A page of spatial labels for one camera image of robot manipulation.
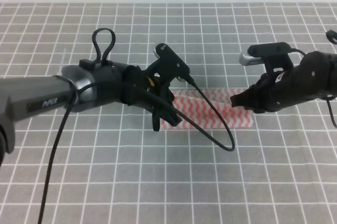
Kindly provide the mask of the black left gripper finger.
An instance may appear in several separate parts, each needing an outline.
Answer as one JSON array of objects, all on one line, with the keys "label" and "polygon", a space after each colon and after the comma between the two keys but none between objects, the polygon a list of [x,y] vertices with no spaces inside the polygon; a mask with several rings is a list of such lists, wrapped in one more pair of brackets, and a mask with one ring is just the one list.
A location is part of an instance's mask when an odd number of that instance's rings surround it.
[{"label": "black left gripper finger", "polygon": [[160,118],[167,122],[170,126],[177,126],[182,121],[176,112],[176,108],[172,104],[163,105],[160,108]]},{"label": "black left gripper finger", "polygon": [[158,132],[160,130],[161,122],[160,122],[160,112],[157,108],[153,108],[152,111],[152,126],[153,131]]}]

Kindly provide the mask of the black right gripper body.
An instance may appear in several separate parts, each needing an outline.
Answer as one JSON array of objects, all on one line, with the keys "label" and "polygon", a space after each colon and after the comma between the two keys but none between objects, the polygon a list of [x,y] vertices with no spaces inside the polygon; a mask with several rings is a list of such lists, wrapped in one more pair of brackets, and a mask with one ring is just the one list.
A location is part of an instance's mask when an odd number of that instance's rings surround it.
[{"label": "black right gripper body", "polygon": [[254,113],[277,112],[289,107],[289,75],[288,72],[262,74],[247,90],[230,97],[231,106],[242,107]]}]

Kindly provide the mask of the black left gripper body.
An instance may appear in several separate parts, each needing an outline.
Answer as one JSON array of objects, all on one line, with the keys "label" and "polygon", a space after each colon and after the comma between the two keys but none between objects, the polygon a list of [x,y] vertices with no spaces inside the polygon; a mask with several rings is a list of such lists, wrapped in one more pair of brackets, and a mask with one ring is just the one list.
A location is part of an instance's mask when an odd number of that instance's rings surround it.
[{"label": "black left gripper body", "polygon": [[138,66],[129,65],[122,73],[124,84],[121,102],[129,106],[136,106],[147,111],[158,111],[163,106],[153,97],[169,105],[173,104],[174,95],[168,84],[162,84],[160,78],[148,75]]}]

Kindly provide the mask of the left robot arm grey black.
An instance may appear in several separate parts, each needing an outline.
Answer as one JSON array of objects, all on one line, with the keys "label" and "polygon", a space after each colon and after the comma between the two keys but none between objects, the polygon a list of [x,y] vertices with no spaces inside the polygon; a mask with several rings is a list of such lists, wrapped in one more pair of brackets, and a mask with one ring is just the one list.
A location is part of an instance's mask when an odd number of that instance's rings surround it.
[{"label": "left robot arm grey black", "polygon": [[67,106],[73,95],[76,101],[72,112],[118,102],[151,112],[155,131],[160,128],[160,119],[176,126],[181,119],[175,112],[126,87],[135,85],[172,106],[171,81],[138,66],[111,61],[101,65],[89,60],[65,66],[60,75],[1,79],[1,157],[14,150],[16,122]]}]

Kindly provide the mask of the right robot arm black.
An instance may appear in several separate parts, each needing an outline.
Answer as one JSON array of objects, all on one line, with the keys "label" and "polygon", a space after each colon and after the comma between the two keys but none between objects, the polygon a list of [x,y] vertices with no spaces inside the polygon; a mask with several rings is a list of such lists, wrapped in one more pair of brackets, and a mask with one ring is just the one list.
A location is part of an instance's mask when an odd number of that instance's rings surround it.
[{"label": "right robot arm black", "polygon": [[328,95],[336,97],[336,54],[314,51],[292,69],[264,73],[247,90],[231,96],[231,105],[255,113],[277,112]]}]

